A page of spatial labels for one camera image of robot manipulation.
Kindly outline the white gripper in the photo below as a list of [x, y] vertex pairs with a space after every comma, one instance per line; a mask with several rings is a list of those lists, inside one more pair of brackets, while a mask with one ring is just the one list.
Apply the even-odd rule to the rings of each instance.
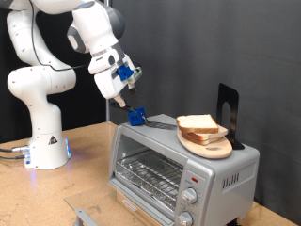
[[93, 75], [102, 96], [105, 99], [113, 98], [120, 107], [126, 106], [120, 95], [125, 86], [131, 94], [136, 93], [135, 66], [126, 54], [103, 54], [94, 57]]

